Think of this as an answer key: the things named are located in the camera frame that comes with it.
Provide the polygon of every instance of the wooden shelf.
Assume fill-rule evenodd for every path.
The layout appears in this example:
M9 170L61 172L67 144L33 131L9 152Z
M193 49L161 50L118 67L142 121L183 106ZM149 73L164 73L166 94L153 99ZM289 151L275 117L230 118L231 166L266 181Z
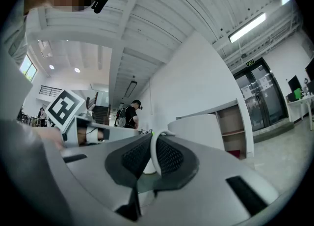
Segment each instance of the wooden shelf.
M235 130L235 131L231 131L231 132L226 132L226 133L222 133L222 137L224 136L230 136L230 135L234 135L234 134L240 134L240 133L244 133L244 129L240 129L240 130Z

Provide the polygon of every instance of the white wall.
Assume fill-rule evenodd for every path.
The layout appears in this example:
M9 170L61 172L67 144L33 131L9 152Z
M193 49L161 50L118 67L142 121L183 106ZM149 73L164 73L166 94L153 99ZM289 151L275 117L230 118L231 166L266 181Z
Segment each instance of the white wall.
M310 57L302 47L302 42L305 38L307 38L305 33L298 32L263 57L277 79L284 98L291 93L288 81L295 75L302 88L305 87L304 79L307 78L309 80L305 67L310 62ZM306 106L304 106L303 115L306 113L308 111ZM292 121L299 119L301 117L300 108L298 106L292 107L291 115Z
M247 152L253 156L253 133L241 91L219 54L198 32L174 53L170 62L151 78L139 95L139 130L167 129L178 116L201 112L238 98L246 125Z
M30 116L37 116L43 104L48 103L47 101L37 99L41 85L43 85L43 82L45 82L46 79L47 77L41 71L37 71L31 82L33 84L33 87L28 93L23 103L24 106L23 112L25 114Z

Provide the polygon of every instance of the black slot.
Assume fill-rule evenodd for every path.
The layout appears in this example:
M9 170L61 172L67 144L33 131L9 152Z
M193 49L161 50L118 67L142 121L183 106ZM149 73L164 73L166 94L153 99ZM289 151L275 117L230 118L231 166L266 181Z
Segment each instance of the black slot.
M70 162L79 161L85 158L87 158L85 154L77 154L77 155L63 157L63 160L65 163L70 163Z
M226 181L243 203L245 208L249 211L251 216L256 215L267 207L267 204L240 176L228 178Z

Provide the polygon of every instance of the man with backpack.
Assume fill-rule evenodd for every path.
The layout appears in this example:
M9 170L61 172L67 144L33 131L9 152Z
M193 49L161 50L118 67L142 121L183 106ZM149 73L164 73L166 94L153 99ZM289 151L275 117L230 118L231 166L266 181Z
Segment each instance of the man with backpack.
M125 110L122 109L119 114L118 126L137 129L138 116L136 114L136 110L139 108L143 109L143 107L141 107L141 101L134 100L130 106L125 108Z

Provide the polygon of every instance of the computer monitor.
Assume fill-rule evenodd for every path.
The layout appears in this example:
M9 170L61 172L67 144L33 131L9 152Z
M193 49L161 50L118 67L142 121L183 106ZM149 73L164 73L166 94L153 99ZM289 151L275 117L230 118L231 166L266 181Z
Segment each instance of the computer monitor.
M314 58L312 58L311 62L305 67L305 70L310 78L310 81L314 80Z
M298 88L301 88L301 84L297 78L297 76L294 76L289 82L288 82L290 89L292 92L294 92L295 90L297 90Z

